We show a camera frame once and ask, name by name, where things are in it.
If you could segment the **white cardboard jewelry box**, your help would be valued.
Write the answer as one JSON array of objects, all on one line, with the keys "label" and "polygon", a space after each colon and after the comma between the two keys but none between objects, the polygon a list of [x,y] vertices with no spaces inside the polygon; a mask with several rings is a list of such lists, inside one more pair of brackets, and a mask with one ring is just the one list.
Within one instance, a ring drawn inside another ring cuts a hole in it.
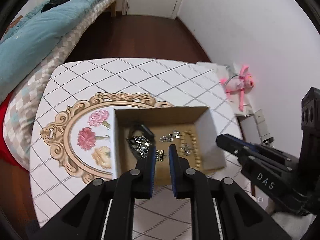
[{"label": "white cardboard jewelry box", "polygon": [[216,144],[218,131],[209,107],[116,109],[112,149],[115,176],[135,167],[148,150],[156,151],[155,183],[169,185],[169,146],[204,174],[225,168]]}]

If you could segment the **small silver charm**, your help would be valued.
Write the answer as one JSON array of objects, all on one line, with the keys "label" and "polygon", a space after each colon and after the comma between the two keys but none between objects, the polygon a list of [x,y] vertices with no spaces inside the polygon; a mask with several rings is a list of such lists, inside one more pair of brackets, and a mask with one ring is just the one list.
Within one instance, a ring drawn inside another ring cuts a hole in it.
[{"label": "small silver charm", "polygon": [[180,154],[189,156],[193,152],[193,148],[189,146],[188,144],[182,144],[180,147]]}]

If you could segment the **pink panther plush toy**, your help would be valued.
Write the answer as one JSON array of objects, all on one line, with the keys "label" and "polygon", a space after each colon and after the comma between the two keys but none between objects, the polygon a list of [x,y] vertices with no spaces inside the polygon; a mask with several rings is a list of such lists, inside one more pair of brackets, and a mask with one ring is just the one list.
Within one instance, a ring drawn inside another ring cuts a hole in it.
[{"label": "pink panther plush toy", "polygon": [[227,66],[226,70],[229,77],[220,79],[220,82],[227,95],[227,99],[231,102],[232,94],[239,94],[239,111],[244,111],[245,92],[254,87],[252,74],[248,71],[249,66],[243,65],[239,73],[232,71],[231,66]]}]

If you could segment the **silver crystal pendant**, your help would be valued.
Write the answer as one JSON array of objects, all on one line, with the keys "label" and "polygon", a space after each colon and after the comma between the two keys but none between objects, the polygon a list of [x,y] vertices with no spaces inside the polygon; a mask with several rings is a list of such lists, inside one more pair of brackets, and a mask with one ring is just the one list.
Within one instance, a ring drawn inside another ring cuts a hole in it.
[{"label": "silver crystal pendant", "polygon": [[173,142],[175,139],[180,139],[180,135],[178,130],[173,130],[172,133],[161,136],[159,142]]}]

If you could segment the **red blanket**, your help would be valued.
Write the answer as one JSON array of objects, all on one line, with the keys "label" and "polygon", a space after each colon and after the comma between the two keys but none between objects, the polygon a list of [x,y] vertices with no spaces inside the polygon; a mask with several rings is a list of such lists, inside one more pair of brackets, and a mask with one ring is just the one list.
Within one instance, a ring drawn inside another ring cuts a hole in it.
[{"label": "red blanket", "polygon": [[12,166],[19,167],[25,172],[29,172],[28,168],[22,163],[22,159],[17,154],[16,139],[12,140],[12,138],[9,137],[9,130],[4,126],[5,115],[7,113],[12,95],[13,92],[10,92],[1,103],[1,160]]}]

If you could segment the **light blue duvet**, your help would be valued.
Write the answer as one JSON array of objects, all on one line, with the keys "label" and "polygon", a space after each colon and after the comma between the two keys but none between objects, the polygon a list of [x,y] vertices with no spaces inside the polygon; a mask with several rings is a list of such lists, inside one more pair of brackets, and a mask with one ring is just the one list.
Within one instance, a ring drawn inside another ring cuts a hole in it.
[{"label": "light blue duvet", "polygon": [[29,12],[1,42],[1,100],[54,49],[84,16],[103,0],[70,0]]}]

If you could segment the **white wall socket panel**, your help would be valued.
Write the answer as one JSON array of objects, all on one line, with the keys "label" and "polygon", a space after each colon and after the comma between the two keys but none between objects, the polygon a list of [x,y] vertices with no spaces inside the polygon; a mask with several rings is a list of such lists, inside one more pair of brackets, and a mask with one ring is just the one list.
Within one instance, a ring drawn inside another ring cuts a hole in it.
[{"label": "white wall socket panel", "polygon": [[259,109],[258,111],[256,111],[254,114],[254,118],[257,124],[257,129],[258,129],[259,137],[261,140],[261,144],[272,147],[274,138],[269,133],[268,126],[263,114],[263,110]]}]

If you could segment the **wooden bed frame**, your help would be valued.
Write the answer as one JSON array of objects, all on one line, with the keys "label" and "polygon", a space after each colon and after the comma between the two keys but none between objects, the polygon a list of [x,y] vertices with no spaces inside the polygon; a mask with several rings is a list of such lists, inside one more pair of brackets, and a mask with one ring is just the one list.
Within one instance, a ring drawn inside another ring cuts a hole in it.
[{"label": "wooden bed frame", "polygon": [[113,2],[113,3],[110,5],[111,17],[116,17],[116,14],[117,14],[116,9],[117,9],[116,2]]}]

